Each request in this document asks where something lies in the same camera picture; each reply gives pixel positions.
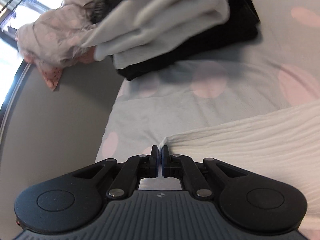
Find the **stack of folded clothes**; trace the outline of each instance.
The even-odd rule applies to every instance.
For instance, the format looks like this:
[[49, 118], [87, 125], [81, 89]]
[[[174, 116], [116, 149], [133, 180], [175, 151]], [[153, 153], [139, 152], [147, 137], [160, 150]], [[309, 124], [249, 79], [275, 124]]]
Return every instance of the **stack of folded clothes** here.
[[97, 0], [100, 22], [82, 47], [95, 60], [113, 55], [132, 80], [199, 52], [254, 39], [259, 18], [251, 0]]
[[63, 0], [16, 33], [20, 53], [54, 90], [65, 67], [112, 55], [132, 80], [257, 36], [251, 0]]

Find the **ribbed gray plate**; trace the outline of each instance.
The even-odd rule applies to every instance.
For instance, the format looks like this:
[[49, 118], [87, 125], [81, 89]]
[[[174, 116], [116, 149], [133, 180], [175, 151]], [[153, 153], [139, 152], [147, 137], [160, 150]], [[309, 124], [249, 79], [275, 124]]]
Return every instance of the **ribbed gray plate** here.
[[142, 191], [108, 204], [92, 224], [61, 235], [24, 231], [16, 240], [305, 240], [292, 231], [281, 236], [256, 236], [231, 226], [210, 202], [186, 191]]

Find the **pink polka dot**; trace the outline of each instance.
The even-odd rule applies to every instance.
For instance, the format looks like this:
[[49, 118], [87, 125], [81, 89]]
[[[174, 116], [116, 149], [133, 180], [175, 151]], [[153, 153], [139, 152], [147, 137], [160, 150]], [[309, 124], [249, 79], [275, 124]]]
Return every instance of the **pink polka dot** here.
[[74, 46], [74, 45], [79, 44], [80, 40], [81, 40], [80, 37], [74, 36], [74, 37], [68, 39], [68, 40], [67, 40], [67, 43], [68, 43], [70, 46]]
[[299, 229], [299, 231], [309, 240], [319, 240], [320, 239], [320, 230]]
[[78, 20], [71, 20], [71, 21], [70, 21], [70, 25], [71, 25], [72, 27], [77, 27], [78, 24], [79, 24]]
[[301, 68], [283, 64], [278, 79], [284, 97], [292, 106], [305, 104], [320, 98], [318, 81]]
[[152, 146], [145, 148], [141, 154], [150, 155], [152, 150]]
[[120, 96], [123, 96], [124, 91], [127, 89], [128, 82], [129, 82], [129, 81], [127, 81], [126, 79], [122, 82], [122, 85], [121, 85], [121, 87], [120, 87], [120, 89], [119, 89], [117, 98], [119, 98]]
[[201, 98], [216, 98], [225, 90], [227, 80], [227, 71], [223, 66], [214, 61], [206, 61], [195, 71], [191, 89]]
[[47, 41], [53, 41], [56, 37], [57, 35], [55, 33], [48, 33], [44, 36]]
[[139, 95], [142, 98], [155, 94], [160, 86], [159, 76], [156, 72], [151, 72], [140, 79]]
[[109, 133], [102, 145], [102, 156], [104, 159], [110, 158], [115, 153], [118, 146], [118, 140], [118, 134], [116, 132]]
[[297, 6], [292, 8], [291, 15], [298, 22], [304, 25], [310, 27], [320, 27], [320, 16], [304, 7]]
[[55, 26], [55, 27], [58, 27], [60, 25], [60, 21], [57, 19], [57, 18], [54, 18], [52, 21], [51, 21], [51, 25]]

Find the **folded clothes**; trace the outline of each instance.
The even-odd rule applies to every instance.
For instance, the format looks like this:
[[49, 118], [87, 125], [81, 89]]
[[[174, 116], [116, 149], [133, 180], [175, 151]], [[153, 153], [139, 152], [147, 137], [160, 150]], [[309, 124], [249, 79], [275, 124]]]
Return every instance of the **folded clothes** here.
[[[83, 39], [82, 47], [97, 45], [94, 57], [102, 60], [139, 46], [140, 53], [131, 53], [129, 62], [115, 66], [121, 68], [166, 53], [228, 17], [227, 0], [123, 0]], [[148, 49], [158, 37], [165, 42]]]
[[176, 61], [184, 60], [194, 54], [219, 49], [224, 46], [252, 40], [258, 35], [258, 14], [251, 0], [229, 0], [230, 18], [222, 25], [215, 26], [194, 37], [170, 52], [149, 60], [118, 69], [118, 73], [132, 80], [150, 71], [160, 70]]

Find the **white textured cloth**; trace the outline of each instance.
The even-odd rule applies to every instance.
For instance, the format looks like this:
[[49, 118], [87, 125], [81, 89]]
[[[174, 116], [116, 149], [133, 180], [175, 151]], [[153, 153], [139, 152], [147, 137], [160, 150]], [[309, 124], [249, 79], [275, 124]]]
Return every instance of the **white textured cloth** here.
[[114, 54], [121, 69], [171, 51], [228, 17], [227, 0], [124, 0], [82, 47], [97, 45], [97, 61]]
[[308, 201], [300, 226], [320, 229], [320, 100], [166, 137], [171, 154], [230, 163], [299, 189]]

